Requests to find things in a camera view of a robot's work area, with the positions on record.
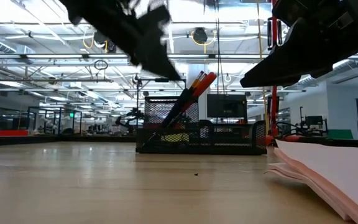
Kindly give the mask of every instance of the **wooden table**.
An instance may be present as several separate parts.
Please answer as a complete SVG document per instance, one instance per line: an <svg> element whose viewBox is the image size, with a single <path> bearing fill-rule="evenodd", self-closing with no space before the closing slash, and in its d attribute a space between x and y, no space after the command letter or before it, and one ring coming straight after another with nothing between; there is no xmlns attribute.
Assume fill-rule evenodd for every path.
<svg viewBox="0 0 358 224"><path fill-rule="evenodd" d="M307 186L264 174L267 156L136 154L134 148L0 146L0 224L345 223Z"/></svg>

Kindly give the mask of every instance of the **paper stack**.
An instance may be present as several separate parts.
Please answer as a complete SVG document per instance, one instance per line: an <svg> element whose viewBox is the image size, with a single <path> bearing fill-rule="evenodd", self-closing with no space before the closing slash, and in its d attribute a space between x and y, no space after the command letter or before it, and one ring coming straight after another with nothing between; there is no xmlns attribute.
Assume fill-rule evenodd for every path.
<svg viewBox="0 0 358 224"><path fill-rule="evenodd" d="M309 185L344 220L358 223L358 148L277 141L268 172Z"/></svg>

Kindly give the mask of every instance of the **table surface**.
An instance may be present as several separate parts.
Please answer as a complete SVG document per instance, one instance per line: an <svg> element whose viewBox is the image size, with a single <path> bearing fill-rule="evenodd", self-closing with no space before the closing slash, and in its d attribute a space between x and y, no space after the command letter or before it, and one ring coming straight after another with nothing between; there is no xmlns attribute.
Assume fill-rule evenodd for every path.
<svg viewBox="0 0 358 224"><path fill-rule="evenodd" d="M271 154L134 149L107 142L0 146L0 223L346 223L307 186L265 174Z"/></svg>

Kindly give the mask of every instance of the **white column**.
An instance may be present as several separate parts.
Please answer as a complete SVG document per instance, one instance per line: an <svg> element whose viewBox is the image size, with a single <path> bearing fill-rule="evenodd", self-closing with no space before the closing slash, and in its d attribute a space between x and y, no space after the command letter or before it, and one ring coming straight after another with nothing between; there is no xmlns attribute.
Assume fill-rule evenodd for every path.
<svg viewBox="0 0 358 224"><path fill-rule="evenodd" d="M186 86L189 88L191 84L196 79L197 75L200 73L200 71L204 71L205 73L208 73L207 71L208 66L203 64L190 64L188 66L187 71L187 78L186 78ZM198 118L199 119L207 119L206 114L206 95L209 93L209 88L205 90L205 92L198 98Z"/></svg>

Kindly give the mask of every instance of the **red pole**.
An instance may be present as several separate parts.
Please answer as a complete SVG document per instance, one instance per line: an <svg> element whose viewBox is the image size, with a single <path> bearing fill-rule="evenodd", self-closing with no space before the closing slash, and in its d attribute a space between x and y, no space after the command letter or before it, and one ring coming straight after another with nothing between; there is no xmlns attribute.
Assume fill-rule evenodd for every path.
<svg viewBox="0 0 358 224"><path fill-rule="evenodd" d="M272 9L274 7L274 5L276 5L277 0L272 0ZM272 32L272 42L273 42L273 47L275 47L277 45L277 18L275 16L272 16L272 23L273 23L273 32ZM273 86L272 87L272 106L271 106L272 111L270 112L271 114L271 120L270 120L270 125L271 125L271 130L272 130L272 135L276 136L278 135L278 129L276 126L276 110L277 110L277 86Z"/></svg>

